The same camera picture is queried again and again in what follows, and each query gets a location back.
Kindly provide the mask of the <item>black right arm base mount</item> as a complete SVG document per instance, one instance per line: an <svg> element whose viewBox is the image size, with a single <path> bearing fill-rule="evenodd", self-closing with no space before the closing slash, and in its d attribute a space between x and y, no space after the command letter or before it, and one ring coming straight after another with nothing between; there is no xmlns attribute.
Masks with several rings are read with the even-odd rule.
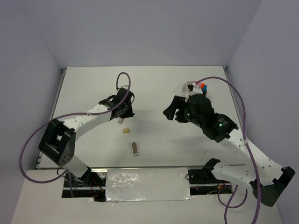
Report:
<svg viewBox="0 0 299 224"><path fill-rule="evenodd" d="M221 191L221 194L231 194L231 183L225 180L216 179L211 173L212 169L220 160L210 159L202 168L188 169L185 179L190 185L190 194L197 195L216 195Z"/></svg>

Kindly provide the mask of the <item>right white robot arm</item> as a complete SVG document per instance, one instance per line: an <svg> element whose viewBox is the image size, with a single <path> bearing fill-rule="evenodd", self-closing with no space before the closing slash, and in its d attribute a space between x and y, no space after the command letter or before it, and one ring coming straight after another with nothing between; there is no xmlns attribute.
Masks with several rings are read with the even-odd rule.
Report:
<svg viewBox="0 0 299 224"><path fill-rule="evenodd" d="M291 167L282 167L245 139L238 125L228 116L216 113L211 101L203 94L188 98L174 96L163 114L168 120L190 122L201 128L206 137L241 159L240 166L230 166L220 158L211 158L200 174L207 182L231 182L251 190L255 198L258 198L257 189L260 188L261 203L272 207L295 175Z"/></svg>

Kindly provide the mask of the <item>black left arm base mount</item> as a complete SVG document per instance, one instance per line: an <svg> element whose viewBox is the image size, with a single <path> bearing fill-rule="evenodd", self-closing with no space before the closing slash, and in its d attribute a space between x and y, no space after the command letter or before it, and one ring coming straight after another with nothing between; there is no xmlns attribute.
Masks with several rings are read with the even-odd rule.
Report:
<svg viewBox="0 0 299 224"><path fill-rule="evenodd" d="M62 198L91 198L96 202L106 202L107 171L95 172L89 169L86 175L78 178L67 172L63 175Z"/></svg>

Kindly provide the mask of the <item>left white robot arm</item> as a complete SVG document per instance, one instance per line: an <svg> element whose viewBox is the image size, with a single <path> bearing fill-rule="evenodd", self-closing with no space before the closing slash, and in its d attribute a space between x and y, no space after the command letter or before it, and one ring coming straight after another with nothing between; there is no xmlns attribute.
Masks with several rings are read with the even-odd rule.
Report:
<svg viewBox="0 0 299 224"><path fill-rule="evenodd" d="M101 124L133 117L134 99L133 92L121 87L117 94L100 101L83 115L64 121L53 119L46 127L39 150L56 165L70 171L79 185L88 185L99 176L75 155L76 141Z"/></svg>

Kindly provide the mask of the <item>small tan eraser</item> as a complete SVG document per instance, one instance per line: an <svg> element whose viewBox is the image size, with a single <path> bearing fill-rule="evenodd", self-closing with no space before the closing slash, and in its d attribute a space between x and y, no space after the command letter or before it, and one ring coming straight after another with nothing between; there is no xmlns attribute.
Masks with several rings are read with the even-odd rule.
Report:
<svg viewBox="0 0 299 224"><path fill-rule="evenodd" d="M129 128L125 128L125 129L123 129L123 132L124 133L130 133L130 129Z"/></svg>

